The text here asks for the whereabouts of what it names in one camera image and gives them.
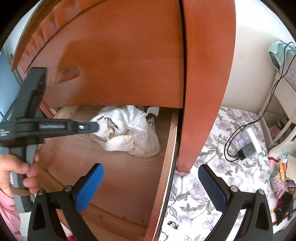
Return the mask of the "person's left hand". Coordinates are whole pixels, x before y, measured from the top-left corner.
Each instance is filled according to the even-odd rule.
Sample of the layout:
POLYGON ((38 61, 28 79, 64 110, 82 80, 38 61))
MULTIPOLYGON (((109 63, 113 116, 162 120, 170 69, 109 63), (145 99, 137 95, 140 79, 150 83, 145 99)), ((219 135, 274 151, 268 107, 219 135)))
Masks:
POLYGON ((25 174, 23 185, 29 189, 32 194, 36 194, 38 187, 38 171, 39 167, 36 162, 39 161, 38 154, 35 155, 35 162, 33 165, 21 161, 18 157, 11 154, 1 155, 1 190, 10 198, 13 198, 10 183, 10 172, 14 171, 18 174, 25 174))

